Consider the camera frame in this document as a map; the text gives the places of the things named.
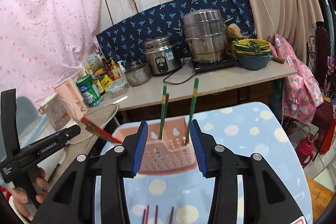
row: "rice cooker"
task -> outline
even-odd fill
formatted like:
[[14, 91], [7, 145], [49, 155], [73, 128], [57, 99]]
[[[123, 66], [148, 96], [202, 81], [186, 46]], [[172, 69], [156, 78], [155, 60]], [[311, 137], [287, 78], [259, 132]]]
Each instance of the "rice cooker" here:
[[147, 40], [143, 46], [152, 75], [164, 75], [182, 67], [172, 36], [155, 37]]

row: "green can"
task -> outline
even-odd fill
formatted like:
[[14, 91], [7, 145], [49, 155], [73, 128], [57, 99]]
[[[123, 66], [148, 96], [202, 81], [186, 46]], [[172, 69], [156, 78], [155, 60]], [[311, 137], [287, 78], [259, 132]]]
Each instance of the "green can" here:
[[91, 75], [81, 77], [82, 73], [78, 73], [78, 76], [80, 78], [76, 81], [76, 85], [83, 96], [84, 102], [88, 106], [98, 105], [101, 101], [101, 96], [97, 86], [92, 80]]

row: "pink patterned curtain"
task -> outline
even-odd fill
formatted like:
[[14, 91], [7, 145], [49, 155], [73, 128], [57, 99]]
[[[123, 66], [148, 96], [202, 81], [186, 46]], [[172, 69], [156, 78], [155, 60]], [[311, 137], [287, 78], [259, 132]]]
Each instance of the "pink patterned curtain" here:
[[0, 90], [37, 107], [98, 49], [101, 0], [0, 0]]

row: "navy blue fabric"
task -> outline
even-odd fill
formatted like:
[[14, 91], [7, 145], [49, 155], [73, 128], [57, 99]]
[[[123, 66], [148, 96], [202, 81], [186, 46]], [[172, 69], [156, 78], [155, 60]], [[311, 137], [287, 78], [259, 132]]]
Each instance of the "navy blue fabric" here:
[[227, 25], [236, 23], [242, 34], [255, 34], [249, 0], [174, 0], [131, 16], [97, 35], [106, 58], [124, 60], [129, 68], [132, 61], [145, 63], [143, 42], [158, 35], [172, 35], [179, 45], [180, 57], [189, 57], [188, 45], [181, 31], [180, 17], [200, 9], [221, 10]]

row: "human hand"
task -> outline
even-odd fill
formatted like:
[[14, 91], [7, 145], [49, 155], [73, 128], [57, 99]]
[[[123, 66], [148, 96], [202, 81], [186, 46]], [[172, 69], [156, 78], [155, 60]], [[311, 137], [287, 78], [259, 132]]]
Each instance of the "human hand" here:
[[[49, 184], [45, 179], [45, 171], [43, 168], [39, 168], [39, 177], [36, 178], [36, 184], [39, 186], [43, 191], [36, 195], [36, 200], [38, 203], [42, 203], [43, 200], [46, 198], [49, 189]], [[29, 213], [29, 211], [26, 208], [26, 204], [29, 201], [29, 198], [27, 194], [19, 189], [13, 188], [12, 191], [13, 201], [14, 205], [19, 211], [20, 214], [22, 214], [24, 217], [29, 219], [30, 221], [33, 220], [33, 216]]]

